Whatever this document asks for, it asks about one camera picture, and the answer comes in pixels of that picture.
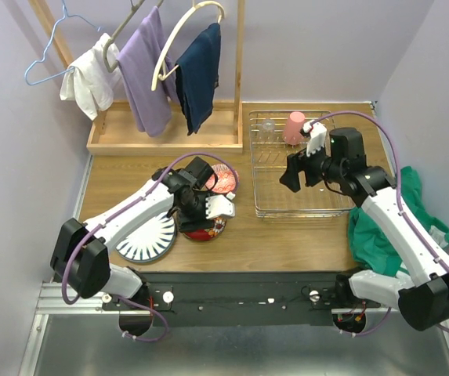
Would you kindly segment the red floral plate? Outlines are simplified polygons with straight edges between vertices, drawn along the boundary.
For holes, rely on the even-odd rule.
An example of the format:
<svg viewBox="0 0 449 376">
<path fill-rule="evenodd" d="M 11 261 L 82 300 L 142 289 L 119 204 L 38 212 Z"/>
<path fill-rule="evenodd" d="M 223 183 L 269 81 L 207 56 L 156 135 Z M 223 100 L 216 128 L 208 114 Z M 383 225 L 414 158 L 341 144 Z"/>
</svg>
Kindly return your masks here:
<svg viewBox="0 0 449 376">
<path fill-rule="evenodd" d="M 195 230 L 192 232 L 183 232 L 183 235 L 194 241 L 205 242 L 217 238 L 226 228 L 227 220 L 218 217 L 213 220 L 213 225 L 207 229 Z"/>
</svg>

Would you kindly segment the pink cup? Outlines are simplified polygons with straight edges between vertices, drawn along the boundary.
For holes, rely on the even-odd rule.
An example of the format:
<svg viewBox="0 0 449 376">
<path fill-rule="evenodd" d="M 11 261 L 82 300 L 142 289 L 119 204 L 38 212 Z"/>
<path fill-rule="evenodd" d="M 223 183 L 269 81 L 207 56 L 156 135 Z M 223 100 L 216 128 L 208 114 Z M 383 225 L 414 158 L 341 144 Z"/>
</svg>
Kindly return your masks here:
<svg viewBox="0 0 449 376">
<path fill-rule="evenodd" d="M 299 111 L 291 112 L 285 122 L 284 130 L 282 133 L 283 141 L 290 146 L 299 145 L 304 136 L 301 134 L 302 127 L 306 122 L 304 113 Z"/>
</svg>

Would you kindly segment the red white patterned bowl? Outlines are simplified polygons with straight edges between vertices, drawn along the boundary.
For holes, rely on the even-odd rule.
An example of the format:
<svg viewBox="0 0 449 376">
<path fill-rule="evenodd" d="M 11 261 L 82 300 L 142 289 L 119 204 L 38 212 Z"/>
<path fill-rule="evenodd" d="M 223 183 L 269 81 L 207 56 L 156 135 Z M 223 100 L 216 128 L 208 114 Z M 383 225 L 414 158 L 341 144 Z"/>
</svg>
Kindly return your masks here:
<svg viewBox="0 0 449 376">
<path fill-rule="evenodd" d="M 205 184 L 207 190 L 219 194 L 236 193 L 238 173 L 234 174 L 225 164 L 214 164 L 212 170 L 214 173 Z"/>
</svg>

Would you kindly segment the clear drinking glass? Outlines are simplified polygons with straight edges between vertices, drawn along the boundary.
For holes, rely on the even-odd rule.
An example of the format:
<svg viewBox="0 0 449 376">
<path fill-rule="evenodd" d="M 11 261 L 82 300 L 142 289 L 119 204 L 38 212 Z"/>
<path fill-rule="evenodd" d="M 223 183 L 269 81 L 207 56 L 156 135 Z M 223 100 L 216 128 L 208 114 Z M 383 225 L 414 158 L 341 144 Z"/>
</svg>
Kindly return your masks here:
<svg viewBox="0 0 449 376">
<path fill-rule="evenodd" d="M 275 127 L 274 119 L 265 118 L 259 126 L 259 141 L 261 143 L 273 142 L 276 138 Z"/>
</svg>

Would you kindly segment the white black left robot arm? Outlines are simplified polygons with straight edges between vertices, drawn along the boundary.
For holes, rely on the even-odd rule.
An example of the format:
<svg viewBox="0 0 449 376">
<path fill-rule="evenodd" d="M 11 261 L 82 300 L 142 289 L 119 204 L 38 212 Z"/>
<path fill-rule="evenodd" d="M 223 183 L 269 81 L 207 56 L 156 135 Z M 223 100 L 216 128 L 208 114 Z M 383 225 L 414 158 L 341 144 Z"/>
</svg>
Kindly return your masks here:
<svg viewBox="0 0 449 376">
<path fill-rule="evenodd" d="M 71 218 L 62 225 L 50 265 L 61 279 L 61 294 L 68 305 L 103 292 L 120 297 L 130 309 L 141 308 L 147 300 L 145 280 L 132 268 L 112 264 L 111 250 L 142 234 L 142 244 L 150 255 L 158 256 L 154 237 L 165 233 L 166 225 L 194 232 L 234 217 L 235 192 L 206 190 L 209 179 L 218 179 L 215 171 L 203 155 L 189 156 L 192 160 L 186 167 L 170 164 L 157 170 L 108 211 L 84 222 Z"/>
</svg>

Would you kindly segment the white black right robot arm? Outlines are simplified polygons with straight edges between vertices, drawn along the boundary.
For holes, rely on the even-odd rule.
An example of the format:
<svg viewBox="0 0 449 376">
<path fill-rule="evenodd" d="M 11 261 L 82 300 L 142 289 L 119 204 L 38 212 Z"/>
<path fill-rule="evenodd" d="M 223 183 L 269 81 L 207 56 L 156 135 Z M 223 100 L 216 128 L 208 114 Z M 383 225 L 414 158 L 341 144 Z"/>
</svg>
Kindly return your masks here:
<svg viewBox="0 0 449 376">
<path fill-rule="evenodd" d="M 336 302 L 345 307 L 370 300 L 398 310 L 417 331 L 449 319 L 449 255 L 422 227 L 398 192 L 396 181 L 383 168 L 369 166 L 363 136 L 355 128 L 328 131 L 323 124 L 306 123 L 301 134 L 307 145 L 287 157 L 280 182 L 293 192 L 307 186 L 337 183 L 378 225 L 400 256 L 407 275 L 388 277 L 370 269 L 337 277 Z"/>
</svg>

